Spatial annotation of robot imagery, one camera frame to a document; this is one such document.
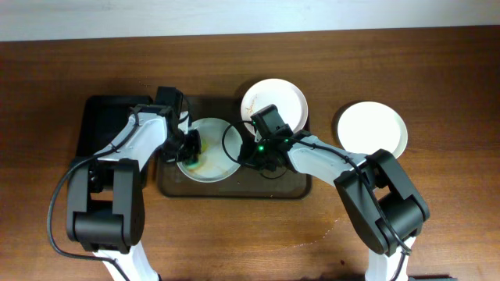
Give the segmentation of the green yellow sponge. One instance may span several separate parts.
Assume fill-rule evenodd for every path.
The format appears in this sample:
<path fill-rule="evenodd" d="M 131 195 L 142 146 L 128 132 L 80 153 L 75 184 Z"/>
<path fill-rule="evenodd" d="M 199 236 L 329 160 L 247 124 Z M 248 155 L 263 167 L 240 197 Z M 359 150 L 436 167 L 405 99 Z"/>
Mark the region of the green yellow sponge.
<path fill-rule="evenodd" d="M 192 158 L 184 163 L 184 167 L 188 170 L 193 170 L 199 168 L 203 164 L 202 156 L 207 149 L 207 143 L 201 140 L 200 151 L 198 154 L 194 155 Z"/>

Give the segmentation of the light blue plate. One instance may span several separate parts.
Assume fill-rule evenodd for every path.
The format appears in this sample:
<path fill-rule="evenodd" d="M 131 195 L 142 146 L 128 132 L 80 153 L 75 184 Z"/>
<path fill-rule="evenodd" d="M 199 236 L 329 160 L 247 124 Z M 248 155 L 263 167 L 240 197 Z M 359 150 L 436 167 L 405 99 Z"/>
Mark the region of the light blue plate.
<path fill-rule="evenodd" d="M 234 159 L 239 156 L 243 140 L 235 127 L 226 132 L 225 151 L 222 146 L 223 132 L 229 125 L 227 121 L 217 118 L 198 119 L 192 123 L 191 128 L 200 134 L 201 154 L 194 164 L 177 163 L 185 176 L 200 183 L 215 183 L 225 180 L 240 168 L 241 165 L 230 160 L 225 153 L 228 152 Z"/>

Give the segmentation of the cream white plate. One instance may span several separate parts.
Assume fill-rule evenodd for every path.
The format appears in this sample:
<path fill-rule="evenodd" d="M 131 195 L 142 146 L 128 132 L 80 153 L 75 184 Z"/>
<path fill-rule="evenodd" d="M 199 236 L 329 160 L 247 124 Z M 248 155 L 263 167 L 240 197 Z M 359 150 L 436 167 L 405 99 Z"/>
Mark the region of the cream white plate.
<path fill-rule="evenodd" d="M 402 117 L 375 101 L 361 101 L 347 107 L 337 121 L 336 133 L 346 151 L 371 155 L 384 149 L 395 158 L 403 154 L 409 139 Z"/>

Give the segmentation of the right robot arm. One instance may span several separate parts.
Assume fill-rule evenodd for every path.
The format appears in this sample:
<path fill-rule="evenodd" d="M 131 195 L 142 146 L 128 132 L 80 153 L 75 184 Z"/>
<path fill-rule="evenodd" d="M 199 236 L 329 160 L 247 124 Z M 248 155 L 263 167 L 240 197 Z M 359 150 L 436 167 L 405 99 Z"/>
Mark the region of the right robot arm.
<path fill-rule="evenodd" d="M 243 147 L 237 158 L 253 169 L 284 167 L 335 187 L 355 232 L 369 249 L 364 278 L 409 279 L 409 257 L 430 209 L 392 153 L 347 152 L 301 131 L 267 134 Z"/>

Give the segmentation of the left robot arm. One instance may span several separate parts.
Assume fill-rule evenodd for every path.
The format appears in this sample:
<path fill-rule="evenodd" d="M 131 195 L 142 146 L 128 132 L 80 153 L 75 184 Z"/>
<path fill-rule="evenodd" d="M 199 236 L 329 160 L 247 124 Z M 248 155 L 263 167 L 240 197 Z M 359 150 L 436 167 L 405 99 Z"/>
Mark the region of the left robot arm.
<path fill-rule="evenodd" d="M 141 244 L 141 173 L 157 151 L 180 162 L 199 150 L 189 112 L 176 105 L 136 105 L 109 144 L 64 176 L 67 236 L 82 246 L 86 258 L 103 262 L 114 280 L 158 280 Z"/>

